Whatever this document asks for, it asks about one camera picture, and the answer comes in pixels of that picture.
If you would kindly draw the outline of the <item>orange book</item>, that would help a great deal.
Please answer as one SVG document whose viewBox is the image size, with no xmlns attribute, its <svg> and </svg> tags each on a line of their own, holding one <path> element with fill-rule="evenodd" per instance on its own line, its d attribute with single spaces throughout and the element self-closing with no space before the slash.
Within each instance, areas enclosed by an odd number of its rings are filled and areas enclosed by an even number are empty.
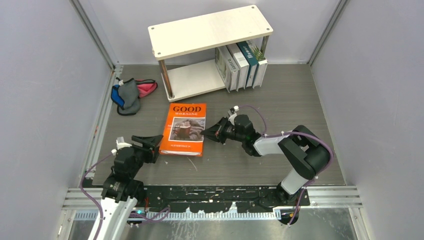
<svg viewBox="0 0 424 240">
<path fill-rule="evenodd" d="M 162 155 L 203 155 L 206 103 L 171 103 L 159 147 Z"/>
</svg>

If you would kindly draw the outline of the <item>blue grey red cloth pile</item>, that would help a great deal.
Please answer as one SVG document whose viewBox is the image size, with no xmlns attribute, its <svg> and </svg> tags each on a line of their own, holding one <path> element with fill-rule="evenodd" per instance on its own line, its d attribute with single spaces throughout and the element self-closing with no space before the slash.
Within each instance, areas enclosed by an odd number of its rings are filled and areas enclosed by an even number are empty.
<svg viewBox="0 0 424 240">
<path fill-rule="evenodd" d="M 148 96 L 158 88 L 158 83 L 153 79 L 115 79 L 118 83 L 112 86 L 110 98 L 117 105 L 116 111 L 121 116 L 135 115 L 141 109 L 140 98 Z"/>
</svg>

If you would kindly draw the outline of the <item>photo magazine pages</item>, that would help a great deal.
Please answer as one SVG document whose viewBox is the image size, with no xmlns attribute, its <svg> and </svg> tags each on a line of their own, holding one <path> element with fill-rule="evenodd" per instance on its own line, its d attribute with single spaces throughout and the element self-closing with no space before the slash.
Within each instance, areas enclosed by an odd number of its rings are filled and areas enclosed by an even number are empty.
<svg viewBox="0 0 424 240">
<path fill-rule="evenodd" d="M 227 91 L 236 91 L 240 68 L 226 46 L 215 48 L 215 66 Z"/>
</svg>

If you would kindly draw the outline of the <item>white Singularity book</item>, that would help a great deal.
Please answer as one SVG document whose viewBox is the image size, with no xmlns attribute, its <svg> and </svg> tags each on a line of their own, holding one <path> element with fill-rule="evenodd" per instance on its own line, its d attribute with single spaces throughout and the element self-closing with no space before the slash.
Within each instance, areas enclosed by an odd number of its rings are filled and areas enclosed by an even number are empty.
<svg viewBox="0 0 424 240">
<path fill-rule="evenodd" d="M 253 43 L 252 41 L 248 41 L 248 44 L 258 61 L 252 87 L 261 87 L 268 67 L 268 61 L 264 53 L 257 47 L 255 43 Z"/>
</svg>

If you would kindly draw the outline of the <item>blue Humor book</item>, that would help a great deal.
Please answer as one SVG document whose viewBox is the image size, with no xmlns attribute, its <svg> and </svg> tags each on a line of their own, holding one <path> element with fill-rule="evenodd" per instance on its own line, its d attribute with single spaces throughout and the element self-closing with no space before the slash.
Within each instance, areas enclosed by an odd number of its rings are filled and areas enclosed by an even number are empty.
<svg viewBox="0 0 424 240">
<path fill-rule="evenodd" d="M 246 61 L 248 62 L 248 71 L 247 71 L 245 87 L 246 88 L 253 87 L 254 81 L 255 81 L 255 74 L 256 74 L 256 70 L 257 70 L 257 66 L 259 62 L 253 52 L 253 48 L 250 47 L 247 41 L 237 42 L 236 45 L 238 46 L 241 53 L 243 54 Z"/>
</svg>

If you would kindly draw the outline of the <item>grey white portfolio file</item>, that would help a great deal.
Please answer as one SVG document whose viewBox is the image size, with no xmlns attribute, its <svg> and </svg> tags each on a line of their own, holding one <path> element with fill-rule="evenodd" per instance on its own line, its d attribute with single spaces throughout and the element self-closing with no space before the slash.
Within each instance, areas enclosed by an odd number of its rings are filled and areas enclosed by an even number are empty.
<svg viewBox="0 0 424 240">
<path fill-rule="evenodd" d="M 250 65 L 236 43 L 229 44 L 226 47 L 239 68 L 235 88 L 236 91 L 239 91 L 240 89 L 244 89 L 246 87 Z"/>
</svg>

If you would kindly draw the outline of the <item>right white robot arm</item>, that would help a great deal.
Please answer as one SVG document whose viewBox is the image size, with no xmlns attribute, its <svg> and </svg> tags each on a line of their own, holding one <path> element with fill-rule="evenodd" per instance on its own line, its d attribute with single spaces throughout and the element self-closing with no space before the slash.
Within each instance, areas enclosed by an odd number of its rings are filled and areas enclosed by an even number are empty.
<svg viewBox="0 0 424 240">
<path fill-rule="evenodd" d="M 215 125 L 201 131 L 201 135 L 220 144 L 225 144 L 226 140 L 240 142 L 249 156 L 285 156 L 292 169 L 277 185 L 276 198 L 286 206 L 291 205 L 297 199 L 297 194 L 310 185 L 334 159 L 329 145 L 304 125 L 276 135 L 260 134 L 245 114 L 223 117 Z"/>
</svg>

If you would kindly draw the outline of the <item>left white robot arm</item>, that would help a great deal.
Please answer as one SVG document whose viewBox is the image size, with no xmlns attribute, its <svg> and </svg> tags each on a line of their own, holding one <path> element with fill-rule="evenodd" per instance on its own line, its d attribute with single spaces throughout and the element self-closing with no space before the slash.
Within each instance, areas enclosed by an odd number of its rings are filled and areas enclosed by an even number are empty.
<svg viewBox="0 0 424 240">
<path fill-rule="evenodd" d="M 143 164 L 157 161 L 163 137 L 133 135 L 133 143 L 125 142 L 123 137 L 116 139 L 116 148 L 111 150 L 114 161 L 102 185 L 101 199 L 96 201 L 89 197 L 98 208 L 90 240 L 120 239 L 133 208 L 146 200 L 144 183 L 135 177 Z"/>
</svg>

